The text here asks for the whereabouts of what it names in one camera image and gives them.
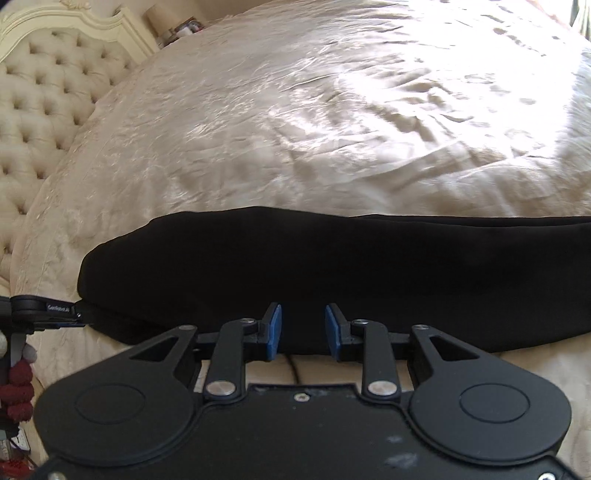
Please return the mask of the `black pants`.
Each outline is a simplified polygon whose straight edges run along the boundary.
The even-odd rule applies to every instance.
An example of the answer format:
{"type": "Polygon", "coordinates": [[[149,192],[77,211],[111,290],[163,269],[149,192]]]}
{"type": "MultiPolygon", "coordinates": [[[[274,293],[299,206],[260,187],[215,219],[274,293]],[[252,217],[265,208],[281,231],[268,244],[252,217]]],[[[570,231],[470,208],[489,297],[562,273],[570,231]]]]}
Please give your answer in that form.
{"type": "Polygon", "coordinates": [[[127,345],[283,308],[280,351],[324,355],[325,307],[396,333],[427,324],[488,352],[590,330],[590,221],[180,212],[91,250],[77,291],[127,345]]]}

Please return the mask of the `red knitted sleeve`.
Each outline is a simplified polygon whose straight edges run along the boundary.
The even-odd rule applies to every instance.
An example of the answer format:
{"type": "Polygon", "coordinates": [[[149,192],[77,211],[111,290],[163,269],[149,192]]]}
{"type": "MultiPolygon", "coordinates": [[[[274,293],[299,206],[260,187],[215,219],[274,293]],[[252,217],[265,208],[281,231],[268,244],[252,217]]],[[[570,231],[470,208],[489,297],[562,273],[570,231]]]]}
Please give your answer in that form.
{"type": "Polygon", "coordinates": [[[15,424],[29,421],[33,416],[34,397],[32,365],[37,351],[17,335],[11,341],[1,333],[1,420],[15,424]]]}

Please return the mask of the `cream embroidered bedspread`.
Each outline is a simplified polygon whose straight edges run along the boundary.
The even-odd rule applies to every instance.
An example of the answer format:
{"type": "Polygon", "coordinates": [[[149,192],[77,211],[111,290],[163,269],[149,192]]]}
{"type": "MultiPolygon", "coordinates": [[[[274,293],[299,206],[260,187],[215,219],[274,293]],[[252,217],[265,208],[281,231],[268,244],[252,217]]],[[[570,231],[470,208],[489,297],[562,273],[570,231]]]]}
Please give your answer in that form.
{"type": "Polygon", "coordinates": [[[523,1],[276,1],[137,65],[13,247],[10,289],[73,299],[83,256],[154,217],[590,211],[590,45],[523,1]]]}

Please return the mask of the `tufted cream headboard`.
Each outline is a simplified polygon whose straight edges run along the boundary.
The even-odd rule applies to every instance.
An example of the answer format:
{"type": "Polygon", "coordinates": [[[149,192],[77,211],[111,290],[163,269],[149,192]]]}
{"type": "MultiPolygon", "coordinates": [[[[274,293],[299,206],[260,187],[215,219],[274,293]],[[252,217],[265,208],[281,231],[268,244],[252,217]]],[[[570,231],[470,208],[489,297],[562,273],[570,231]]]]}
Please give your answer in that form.
{"type": "Polygon", "coordinates": [[[67,155],[97,102],[158,45],[119,5],[110,17],[86,1],[57,1],[1,16],[1,292],[13,247],[42,183],[67,155]]]}

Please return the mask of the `beige bedside lamp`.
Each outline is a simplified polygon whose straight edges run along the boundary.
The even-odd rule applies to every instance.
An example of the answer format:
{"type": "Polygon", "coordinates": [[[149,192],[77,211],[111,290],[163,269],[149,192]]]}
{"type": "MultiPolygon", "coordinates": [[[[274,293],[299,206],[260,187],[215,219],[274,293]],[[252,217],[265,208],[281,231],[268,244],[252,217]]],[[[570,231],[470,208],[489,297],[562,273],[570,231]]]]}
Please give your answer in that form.
{"type": "Polygon", "coordinates": [[[157,2],[143,14],[157,37],[170,33],[183,23],[182,17],[166,3],[157,2]]]}

